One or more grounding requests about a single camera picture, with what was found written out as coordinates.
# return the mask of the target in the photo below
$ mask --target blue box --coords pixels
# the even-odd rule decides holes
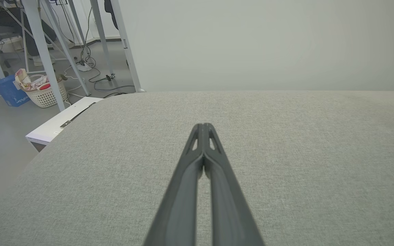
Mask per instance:
[[[14,75],[0,79],[0,94],[9,106],[19,107],[30,101],[27,94],[21,90],[20,85],[14,81]]]

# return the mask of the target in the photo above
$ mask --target red object in basket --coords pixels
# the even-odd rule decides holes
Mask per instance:
[[[44,86],[42,86],[41,88],[39,88],[39,90],[45,90],[45,89],[48,89],[48,88],[50,88],[50,84],[46,84],[46,85],[44,85]]]

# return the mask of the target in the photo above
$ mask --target dark pants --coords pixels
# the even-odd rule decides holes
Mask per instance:
[[[21,22],[21,10],[20,8],[9,8],[9,11]],[[8,27],[13,27],[17,33],[19,33],[19,36],[22,37],[22,27],[5,11],[5,10],[0,10],[0,26],[8,26]],[[27,16],[24,13],[24,26],[31,32],[30,24],[28,23]],[[57,36],[54,30],[48,26],[47,23],[42,21],[42,28],[44,33],[46,33],[51,40],[55,41]],[[25,33],[25,44],[27,46],[28,54],[30,56],[38,56],[39,51],[37,50],[36,47],[36,42],[34,39],[28,34]]]

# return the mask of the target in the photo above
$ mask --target gray fabric surface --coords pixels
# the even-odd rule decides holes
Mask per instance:
[[[191,128],[212,123],[267,245],[394,245],[394,92],[103,100],[0,201],[2,245],[141,245]],[[211,245],[199,181],[197,245]]]

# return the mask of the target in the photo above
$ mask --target white basket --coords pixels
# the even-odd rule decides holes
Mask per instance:
[[[65,85],[62,82],[62,78],[59,78],[57,84],[59,85],[59,91],[61,92],[62,98],[65,101],[66,99],[68,99],[68,93],[66,92]],[[57,104],[56,97],[54,96],[51,87],[45,90],[23,91],[33,101],[33,103],[35,103],[41,108],[48,108]]]

